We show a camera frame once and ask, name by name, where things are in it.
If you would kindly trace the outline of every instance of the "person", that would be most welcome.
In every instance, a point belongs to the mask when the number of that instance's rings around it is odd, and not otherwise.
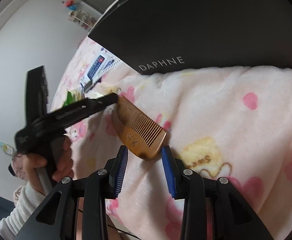
[[[65,136],[62,156],[56,165],[52,178],[59,182],[68,176],[73,178],[73,160],[71,158],[71,140]],[[38,154],[29,153],[23,159],[23,168],[27,175],[27,184],[22,187],[19,200],[11,214],[0,220],[0,235],[5,240],[13,240],[24,223],[44,200],[45,193],[38,178],[36,168],[45,167],[46,159]]]

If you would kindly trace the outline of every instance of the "wooden comb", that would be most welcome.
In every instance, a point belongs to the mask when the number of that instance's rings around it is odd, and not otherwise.
[[[125,97],[119,97],[112,118],[118,137],[134,155],[143,160],[158,155],[166,131]]]

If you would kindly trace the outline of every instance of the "pink cartoon character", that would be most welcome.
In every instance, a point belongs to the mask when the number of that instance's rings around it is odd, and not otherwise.
[[[80,121],[70,127],[69,134],[72,142],[78,141],[86,135],[86,125],[83,121]]]

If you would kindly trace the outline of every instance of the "pink fabric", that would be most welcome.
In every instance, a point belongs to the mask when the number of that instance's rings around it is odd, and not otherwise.
[[[83,41],[53,109],[62,106],[67,89],[79,86],[82,69],[99,49],[89,38]],[[86,96],[117,91],[169,132],[166,143],[186,167],[206,178],[228,177],[274,239],[285,239],[292,229],[291,69],[204,68],[141,76],[121,63]],[[72,145],[76,178],[116,156],[121,141],[112,110],[83,120],[86,132]],[[141,239],[178,239],[183,202],[171,199],[160,159],[143,161],[129,153],[122,192],[106,204],[108,214]]]

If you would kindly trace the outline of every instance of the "black cable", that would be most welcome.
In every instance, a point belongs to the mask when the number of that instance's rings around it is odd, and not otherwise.
[[[107,226],[109,226],[110,228],[116,229],[117,231],[120,231],[120,232],[122,232],[122,233],[124,233],[124,234],[126,234],[126,235],[129,235],[129,236],[132,236],[132,237],[134,237],[134,238],[137,238],[137,239],[141,240],[140,238],[138,238],[137,236],[134,236],[134,235],[131,234],[131,233],[128,233],[128,232],[126,232],[126,231],[123,231],[123,230],[121,230],[121,229],[118,229],[118,228],[116,228],[116,227],[113,227],[113,226],[111,226],[111,225],[109,225],[109,224],[107,224]]]

